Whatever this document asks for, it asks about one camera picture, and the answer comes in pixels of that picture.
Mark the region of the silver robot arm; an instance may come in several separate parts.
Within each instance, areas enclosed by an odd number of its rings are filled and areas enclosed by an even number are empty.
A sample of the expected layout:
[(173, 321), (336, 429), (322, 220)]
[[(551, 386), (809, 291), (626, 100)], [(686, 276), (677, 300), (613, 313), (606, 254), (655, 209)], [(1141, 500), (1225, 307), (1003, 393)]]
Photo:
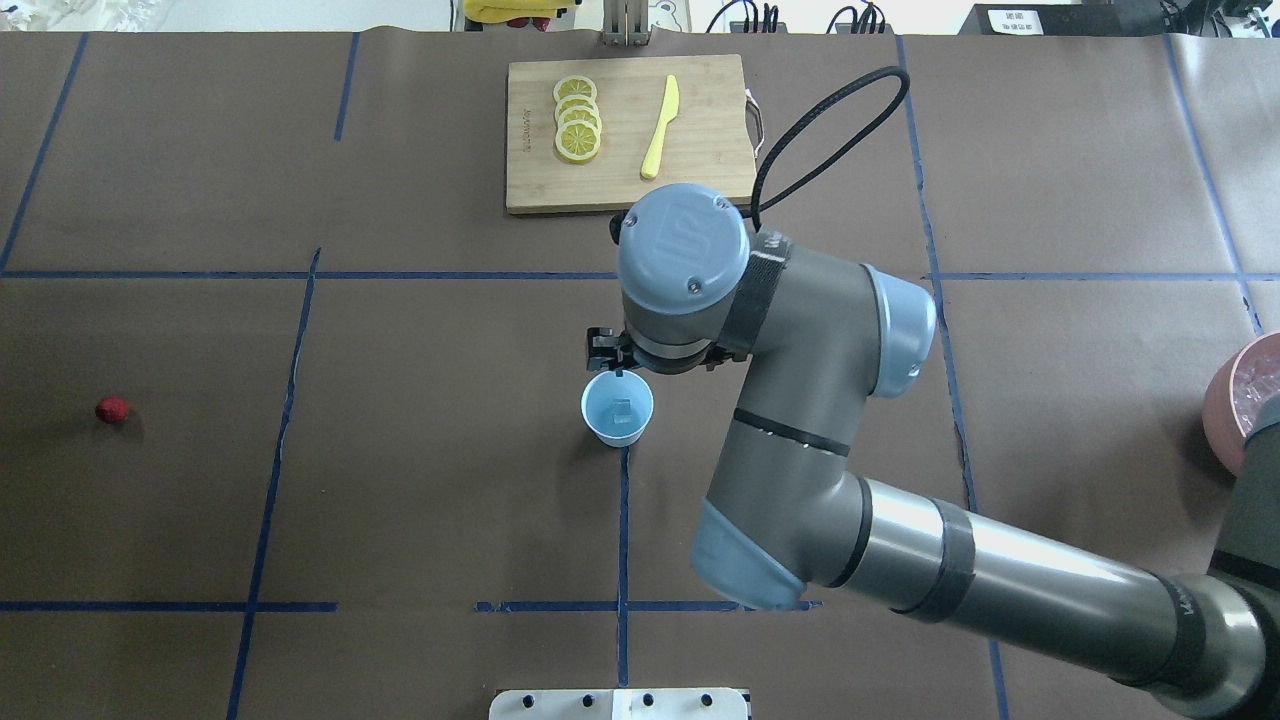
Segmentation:
[(1193, 719), (1277, 716), (1277, 398), (1258, 410), (1203, 574), (1164, 577), (849, 471), (870, 398), (931, 354), (918, 284), (796, 245), (704, 184), (611, 220), (623, 329), (591, 372), (748, 363), (691, 565), (749, 609), (823, 585), (1084, 667)]

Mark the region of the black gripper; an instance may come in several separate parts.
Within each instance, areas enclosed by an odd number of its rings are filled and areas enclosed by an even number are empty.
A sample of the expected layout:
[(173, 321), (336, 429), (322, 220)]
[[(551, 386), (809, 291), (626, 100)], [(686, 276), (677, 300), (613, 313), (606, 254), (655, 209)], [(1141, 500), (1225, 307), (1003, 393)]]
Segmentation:
[(586, 329), (586, 370), (621, 373), (634, 368), (634, 341), (626, 331), (609, 327)]

